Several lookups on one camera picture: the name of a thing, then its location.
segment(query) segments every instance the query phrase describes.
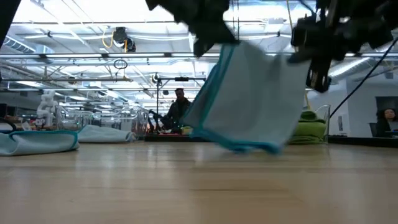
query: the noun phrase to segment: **ceiling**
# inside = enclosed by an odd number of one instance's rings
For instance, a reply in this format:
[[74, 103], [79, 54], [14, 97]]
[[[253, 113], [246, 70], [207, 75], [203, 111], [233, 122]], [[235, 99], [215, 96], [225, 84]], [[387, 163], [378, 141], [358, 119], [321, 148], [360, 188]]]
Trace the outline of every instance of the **ceiling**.
[[[147, 109], [154, 109], [154, 75], [161, 78], [206, 78], [217, 60], [216, 57], [192, 57], [194, 37], [187, 27], [174, 23], [173, 16], [161, 7], [149, 11], [145, 0], [41, 0], [41, 7], [35, 2], [37, 0], [21, 1], [7, 35], [23, 46], [18, 48], [4, 44], [0, 54], [23, 54], [21, 49], [26, 47], [35, 50], [33, 54], [123, 54], [124, 49], [115, 44], [109, 46], [112, 44], [112, 31], [116, 27], [125, 27], [136, 44], [136, 52], [142, 53], [142, 57], [123, 58], [128, 66], [120, 70], [115, 68], [115, 61], [121, 58], [52, 58], [46, 62], [26, 58], [0, 59], [3, 78], [23, 80], [18, 83], [3, 83], [10, 89], [54, 88], [57, 89], [58, 96], [66, 101], [138, 103]], [[291, 31], [286, 1], [245, 0], [239, 1], [239, 6], [237, 1], [234, 2], [229, 11], [225, 12], [224, 19], [235, 35], [269, 53], [293, 52], [290, 46]], [[307, 3], [315, 7], [314, 1]], [[297, 1], [289, 1], [289, 8], [293, 22], [309, 14]], [[215, 46], [209, 52], [219, 51], [220, 47]], [[186, 57], [171, 58], [144, 55], [159, 52], [189, 54]], [[362, 74], [371, 68], [373, 59], [355, 63], [358, 60], [348, 58], [344, 63], [337, 63], [331, 73], [334, 72], [342, 79]], [[71, 77], [89, 81], [72, 84], [60, 81]], [[46, 81], [30, 82], [31, 78]], [[203, 80], [165, 82], [163, 81], [165, 85], [161, 90], [169, 90], [170, 93], [166, 95], [166, 92], [159, 92], [161, 113], [167, 112], [174, 99], [172, 90], [184, 88], [188, 99], [193, 100], [204, 83]], [[94, 86], [97, 89], [119, 90], [104, 91], [103, 96], [96, 90], [90, 90]], [[65, 96], [79, 97], [73, 99]]]

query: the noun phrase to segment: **cable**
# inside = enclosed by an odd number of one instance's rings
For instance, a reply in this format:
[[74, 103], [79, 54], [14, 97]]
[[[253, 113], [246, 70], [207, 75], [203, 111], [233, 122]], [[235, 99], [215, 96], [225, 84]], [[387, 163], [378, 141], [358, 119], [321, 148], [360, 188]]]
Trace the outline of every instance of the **cable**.
[[111, 45], [106, 45], [105, 44], [105, 30], [104, 30], [104, 33], [102, 34], [102, 44], [106, 47], [106, 48], [111, 48], [112, 46], [113, 46], [113, 32], [114, 31], [112, 31], [112, 36], [111, 36]]
[[397, 43], [398, 41], [398, 37], [395, 38], [394, 41], [392, 41], [390, 47], [386, 50], [386, 52], [384, 53], [384, 55], [380, 58], [380, 60], [373, 66], [373, 68], [370, 70], [370, 72], [365, 76], [365, 78], [362, 79], [362, 81], [355, 87], [355, 89], [353, 91], [351, 91], [351, 93], [349, 93], [346, 98], [343, 99], [343, 101], [336, 107], [335, 110], [333, 110], [333, 112], [331, 113], [330, 117], [332, 117], [336, 111], [348, 100], [348, 98], [350, 98], [355, 92], [356, 90], [358, 90], [361, 85], [372, 75], [372, 73], [375, 71], [375, 69], [377, 69], [377, 67], [381, 64], [381, 62], [385, 59], [385, 57], [388, 55], [388, 53], [391, 51], [391, 49], [393, 48], [393, 46]]
[[[289, 23], [290, 23], [291, 33], [293, 34], [293, 22], [292, 22], [292, 15], [290, 13], [289, 0], [286, 0], [286, 6], [287, 6], [287, 14], [289, 15]], [[308, 100], [307, 92], [305, 92], [304, 98], [305, 98], [305, 103], [308, 106], [308, 109], [311, 110], [311, 105], [310, 105], [310, 101]]]

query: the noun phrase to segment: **towel with teal trim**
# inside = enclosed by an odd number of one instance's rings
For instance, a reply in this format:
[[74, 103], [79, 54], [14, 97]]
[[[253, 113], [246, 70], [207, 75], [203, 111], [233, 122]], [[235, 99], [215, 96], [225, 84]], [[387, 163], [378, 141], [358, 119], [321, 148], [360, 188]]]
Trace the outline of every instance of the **towel with teal trim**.
[[79, 148], [74, 131], [16, 131], [0, 133], [0, 156], [23, 156]]
[[303, 111], [289, 144], [323, 144], [326, 121], [312, 111]]
[[246, 41], [224, 45], [182, 122], [193, 136], [233, 151], [280, 153], [302, 112], [309, 63], [266, 55]]

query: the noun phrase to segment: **woman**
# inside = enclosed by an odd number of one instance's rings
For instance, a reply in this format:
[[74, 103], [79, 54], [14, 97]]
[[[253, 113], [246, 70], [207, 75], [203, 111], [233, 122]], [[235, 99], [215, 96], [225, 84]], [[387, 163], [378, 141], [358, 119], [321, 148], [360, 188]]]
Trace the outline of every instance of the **woman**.
[[386, 109], [377, 112], [376, 137], [391, 138], [392, 134], [388, 133], [398, 129], [398, 121], [394, 109]]

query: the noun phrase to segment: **white wall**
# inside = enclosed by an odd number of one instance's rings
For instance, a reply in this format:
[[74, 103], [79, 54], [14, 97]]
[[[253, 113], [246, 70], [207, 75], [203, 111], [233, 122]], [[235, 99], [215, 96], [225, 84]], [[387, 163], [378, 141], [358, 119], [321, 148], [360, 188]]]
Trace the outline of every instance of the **white wall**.
[[[330, 89], [327, 93], [316, 93], [314, 91], [310, 91], [308, 93], [308, 100], [310, 102], [310, 106], [312, 110], [316, 110], [320, 106], [323, 105], [330, 105], [332, 112], [340, 102], [346, 97], [347, 95], [347, 88], [346, 82], [340, 81], [338, 85], [330, 86]], [[330, 119], [329, 124], [329, 134], [330, 135], [349, 135], [350, 128], [349, 128], [349, 113], [348, 113], [348, 104], [343, 104], [340, 109], [333, 115]], [[339, 130], [338, 125], [338, 117], [341, 116], [343, 130]]]
[[[358, 82], [348, 83], [347, 90], [351, 92]], [[364, 84], [348, 99], [350, 137], [371, 138], [369, 123], [377, 121], [377, 96], [398, 96], [398, 86], [390, 84]]]
[[19, 93], [0, 93], [0, 103], [7, 103], [8, 106], [36, 110], [40, 101], [40, 95], [36, 92], [28, 91], [28, 97], [20, 96]]

